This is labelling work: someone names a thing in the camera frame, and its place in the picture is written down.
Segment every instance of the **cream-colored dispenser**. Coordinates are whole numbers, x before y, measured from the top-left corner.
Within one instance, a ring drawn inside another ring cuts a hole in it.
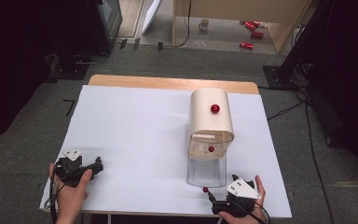
[[[191,94],[187,182],[200,187],[226,184],[226,151],[234,140],[227,93],[201,88]]]

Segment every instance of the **table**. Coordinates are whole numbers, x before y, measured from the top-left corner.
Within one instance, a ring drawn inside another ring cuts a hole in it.
[[[189,97],[200,87],[229,92],[236,138],[227,152],[227,176],[245,180],[264,176],[266,190],[274,191],[265,200],[269,214],[291,216],[254,83],[104,75],[93,76],[83,87],[62,145],[62,150],[82,150],[84,165],[97,156],[103,161],[104,170],[89,183],[83,212],[213,216],[208,196],[186,183]],[[217,199],[227,195],[224,188],[210,191]],[[47,197],[48,183],[41,209]]]
[[[192,1],[191,17],[234,21],[268,22],[268,32],[277,52],[281,52],[298,24],[307,23],[317,0],[197,0]],[[190,0],[173,1],[172,44],[175,45],[176,17],[186,17]]]

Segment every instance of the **hand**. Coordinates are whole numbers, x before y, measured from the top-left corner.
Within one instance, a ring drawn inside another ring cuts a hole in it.
[[[266,191],[264,190],[263,183],[261,182],[261,179],[258,175],[255,177],[255,183],[257,184],[257,190],[258,193],[261,195],[261,198],[255,200],[255,210],[252,212],[252,214],[265,222],[262,208],[260,207],[260,205],[263,206]],[[220,212],[219,216],[222,217],[228,224],[259,224],[256,219],[249,215],[246,217],[234,217],[227,212]]]
[[[54,164],[50,164],[49,173],[50,176],[53,172]],[[83,205],[86,195],[86,187],[90,182],[92,171],[87,170],[80,179],[76,188],[70,186],[64,186],[57,195],[57,203],[59,206],[59,213],[57,218],[57,224],[61,223],[74,223],[75,219],[80,212],[80,208]],[[55,175],[54,180],[57,180],[57,190],[59,190],[64,184]]]

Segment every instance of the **white tabletop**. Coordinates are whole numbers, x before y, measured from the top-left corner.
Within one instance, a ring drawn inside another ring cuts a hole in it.
[[[202,188],[186,182],[186,126],[192,91],[83,86],[64,150],[82,150],[83,165],[100,156],[82,210],[95,213],[211,216]],[[291,217],[261,96],[229,93],[235,139],[227,151],[227,183],[260,175],[271,217]],[[45,186],[40,208],[48,198]],[[224,200],[225,188],[210,191]]]

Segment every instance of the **red ball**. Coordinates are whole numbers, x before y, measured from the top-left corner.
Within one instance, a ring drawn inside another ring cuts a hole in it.
[[[219,113],[220,111],[220,106],[219,105],[212,105],[211,106],[211,112],[214,113],[214,114],[217,114]]]

